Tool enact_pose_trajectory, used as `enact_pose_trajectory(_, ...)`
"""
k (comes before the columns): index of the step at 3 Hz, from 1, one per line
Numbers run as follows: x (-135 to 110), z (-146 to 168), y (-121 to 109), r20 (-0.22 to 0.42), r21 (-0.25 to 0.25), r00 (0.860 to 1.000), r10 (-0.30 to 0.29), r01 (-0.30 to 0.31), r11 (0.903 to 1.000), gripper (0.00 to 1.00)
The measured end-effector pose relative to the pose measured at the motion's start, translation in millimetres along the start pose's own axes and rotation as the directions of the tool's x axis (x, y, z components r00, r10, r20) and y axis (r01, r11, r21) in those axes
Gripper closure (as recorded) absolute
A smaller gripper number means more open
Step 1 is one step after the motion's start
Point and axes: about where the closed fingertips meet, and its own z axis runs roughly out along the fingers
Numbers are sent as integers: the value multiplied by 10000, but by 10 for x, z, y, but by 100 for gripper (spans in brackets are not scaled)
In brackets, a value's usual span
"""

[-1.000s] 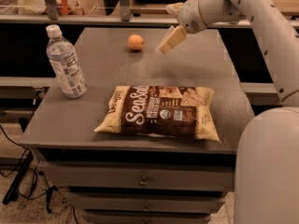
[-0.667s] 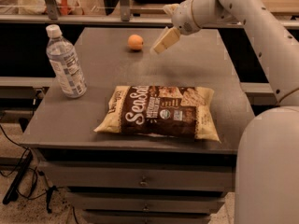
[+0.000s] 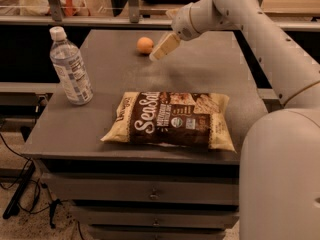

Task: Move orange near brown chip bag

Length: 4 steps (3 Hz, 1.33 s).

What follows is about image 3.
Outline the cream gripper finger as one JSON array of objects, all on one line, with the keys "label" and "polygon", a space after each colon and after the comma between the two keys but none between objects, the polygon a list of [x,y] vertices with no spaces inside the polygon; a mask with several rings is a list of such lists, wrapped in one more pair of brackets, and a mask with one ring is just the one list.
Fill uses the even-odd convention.
[{"label": "cream gripper finger", "polygon": [[178,11],[179,11],[178,8],[169,9],[166,11],[166,15],[169,19],[173,20],[177,16]]},{"label": "cream gripper finger", "polygon": [[179,47],[181,39],[174,32],[165,33],[153,48],[149,58],[151,61],[157,61],[168,55]]}]

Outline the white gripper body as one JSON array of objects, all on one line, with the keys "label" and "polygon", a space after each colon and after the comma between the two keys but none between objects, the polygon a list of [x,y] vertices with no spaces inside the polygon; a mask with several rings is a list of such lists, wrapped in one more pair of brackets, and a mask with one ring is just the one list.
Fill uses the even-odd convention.
[{"label": "white gripper body", "polygon": [[190,41],[200,36],[200,33],[196,31],[192,23],[191,11],[193,3],[189,3],[179,9],[176,9],[173,13],[172,30],[183,41]]}]

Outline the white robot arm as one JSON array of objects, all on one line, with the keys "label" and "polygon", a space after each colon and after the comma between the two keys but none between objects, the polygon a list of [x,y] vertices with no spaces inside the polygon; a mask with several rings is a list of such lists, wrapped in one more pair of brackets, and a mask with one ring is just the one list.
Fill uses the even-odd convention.
[{"label": "white robot arm", "polygon": [[231,24],[243,34],[282,106],[256,121],[243,142],[239,240],[320,240],[320,65],[258,0],[200,0],[167,14],[174,34],[152,59]]}]

